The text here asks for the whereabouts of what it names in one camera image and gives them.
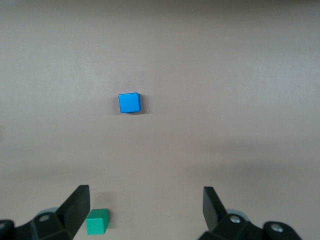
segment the green block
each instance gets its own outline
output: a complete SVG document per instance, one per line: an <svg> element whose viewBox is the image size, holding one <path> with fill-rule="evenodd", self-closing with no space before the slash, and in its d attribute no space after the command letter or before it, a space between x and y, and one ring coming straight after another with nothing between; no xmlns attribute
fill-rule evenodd
<svg viewBox="0 0 320 240"><path fill-rule="evenodd" d="M105 234L109 225L109 210L107 208L92 209L85 222L88 235Z"/></svg>

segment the gray surface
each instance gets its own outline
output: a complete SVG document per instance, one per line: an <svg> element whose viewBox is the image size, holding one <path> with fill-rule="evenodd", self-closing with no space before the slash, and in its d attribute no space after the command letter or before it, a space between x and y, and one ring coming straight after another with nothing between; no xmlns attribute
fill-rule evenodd
<svg viewBox="0 0 320 240"><path fill-rule="evenodd" d="M196 240L213 186L319 239L319 1L1 0L0 47L2 219L89 184L91 239Z"/></svg>

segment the silver bolt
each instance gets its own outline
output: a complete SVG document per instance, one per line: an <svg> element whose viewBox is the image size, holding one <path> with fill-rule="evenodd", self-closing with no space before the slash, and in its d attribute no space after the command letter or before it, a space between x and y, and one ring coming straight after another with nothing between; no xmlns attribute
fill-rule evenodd
<svg viewBox="0 0 320 240"><path fill-rule="evenodd" d="M232 215L230 217L231 222L235 223L235 224L239 224L241 222L240 218L236 215Z"/></svg>
<svg viewBox="0 0 320 240"><path fill-rule="evenodd" d="M284 231L284 229L279 224L276 224L276 223L271 224L271 228L273 231L276 231L278 233L282 233Z"/></svg>
<svg viewBox="0 0 320 240"><path fill-rule="evenodd" d="M47 221L49 217L50 217L49 215L43 215L42 217L39 218L39 222Z"/></svg>

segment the blue cube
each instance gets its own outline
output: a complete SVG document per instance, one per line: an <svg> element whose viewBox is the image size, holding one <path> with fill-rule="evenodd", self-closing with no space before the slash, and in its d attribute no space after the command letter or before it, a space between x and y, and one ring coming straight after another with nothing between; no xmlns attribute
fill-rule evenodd
<svg viewBox="0 0 320 240"><path fill-rule="evenodd" d="M141 110L140 94L137 92L119 94L120 112L136 113Z"/></svg>

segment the cube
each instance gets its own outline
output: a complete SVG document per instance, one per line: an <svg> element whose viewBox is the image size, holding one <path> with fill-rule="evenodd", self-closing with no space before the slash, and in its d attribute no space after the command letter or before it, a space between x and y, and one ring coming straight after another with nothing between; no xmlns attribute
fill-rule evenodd
<svg viewBox="0 0 320 240"><path fill-rule="evenodd" d="M119 94L119 105L122 114L139 112L141 110L140 94L137 92Z"/></svg>
<svg viewBox="0 0 320 240"><path fill-rule="evenodd" d="M102 235L105 234L109 225L109 210L92 209L85 219L86 232L88 235Z"/></svg>

